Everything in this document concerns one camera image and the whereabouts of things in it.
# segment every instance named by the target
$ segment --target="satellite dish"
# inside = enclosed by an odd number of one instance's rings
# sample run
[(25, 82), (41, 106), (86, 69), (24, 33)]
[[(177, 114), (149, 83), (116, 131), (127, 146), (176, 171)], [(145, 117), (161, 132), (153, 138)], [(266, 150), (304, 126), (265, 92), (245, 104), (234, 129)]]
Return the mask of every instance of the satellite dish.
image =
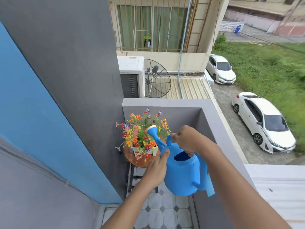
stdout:
[(145, 97), (161, 98), (165, 96), (171, 86), (170, 75), (158, 62), (145, 59)]

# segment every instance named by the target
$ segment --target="blue wall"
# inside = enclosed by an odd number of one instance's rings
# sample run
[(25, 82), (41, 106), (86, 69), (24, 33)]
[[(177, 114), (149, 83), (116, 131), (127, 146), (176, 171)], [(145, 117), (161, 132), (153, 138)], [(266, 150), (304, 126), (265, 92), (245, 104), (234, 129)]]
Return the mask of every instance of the blue wall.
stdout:
[(0, 136), (97, 202), (122, 202), (1, 23)]

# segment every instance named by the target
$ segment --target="hand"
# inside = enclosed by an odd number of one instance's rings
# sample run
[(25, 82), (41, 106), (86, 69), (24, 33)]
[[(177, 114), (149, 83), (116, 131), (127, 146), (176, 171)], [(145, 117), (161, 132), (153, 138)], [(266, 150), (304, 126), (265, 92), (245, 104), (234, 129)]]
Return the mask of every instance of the hand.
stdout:
[(203, 150), (213, 150), (218, 147), (206, 136), (188, 125), (184, 125), (177, 134), (172, 133), (171, 136), (190, 157), (194, 156), (195, 152), (203, 156)]
[(155, 158), (148, 164), (141, 182), (145, 182), (151, 189), (160, 185), (166, 174), (166, 162), (169, 156), (170, 151), (168, 149), (164, 151), (162, 158), (160, 158), (160, 156), (155, 156)]

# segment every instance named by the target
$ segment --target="watering can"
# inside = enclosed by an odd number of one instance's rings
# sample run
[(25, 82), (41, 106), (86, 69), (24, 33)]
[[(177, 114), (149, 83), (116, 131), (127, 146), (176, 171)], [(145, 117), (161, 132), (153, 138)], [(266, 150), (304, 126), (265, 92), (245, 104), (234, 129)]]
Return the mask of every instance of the watering can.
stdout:
[(215, 193), (210, 175), (207, 173), (207, 165), (200, 155), (195, 153), (196, 156), (189, 157), (177, 143), (172, 143), (171, 135), (167, 137), (165, 144), (158, 138), (155, 125), (148, 127), (146, 132), (154, 138), (161, 156), (166, 149), (170, 150), (164, 178), (170, 192), (177, 196), (189, 196), (197, 190), (207, 190), (208, 196)]

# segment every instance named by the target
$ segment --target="blue pipe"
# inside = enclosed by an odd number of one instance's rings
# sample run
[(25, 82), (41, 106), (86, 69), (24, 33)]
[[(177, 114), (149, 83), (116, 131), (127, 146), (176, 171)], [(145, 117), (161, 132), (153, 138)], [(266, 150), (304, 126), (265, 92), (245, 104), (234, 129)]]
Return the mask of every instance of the blue pipe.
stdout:
[(181, 45), (181, 50), (180, 50), (180, 62), (179, 62), (179, 68), (178, 68), (178, 83), (179, 83), (179, 88), (180, 88), (180, 93), (181, 93), (181, 98), (182, 99), (184, 99), (184, 97), (183, 97), (183, 93), (182, 93), (182, 88), (181, 88), (180, 76), (179, 75), (180, 75), (180, 66), (181, 66), (182, 52), (183, 52), (183, 46), (184, 46), (184, 41), (185, 41), (186, 28), (187, 28), (187, 24), (188, 24), (190, 6), (191, 6), (191, 0), (189, 1), (188, 12), (186, 14), (184, 32), (183, 32), (183, 37), (182, 37), (183, 39), (182, 39), (182, 45)]

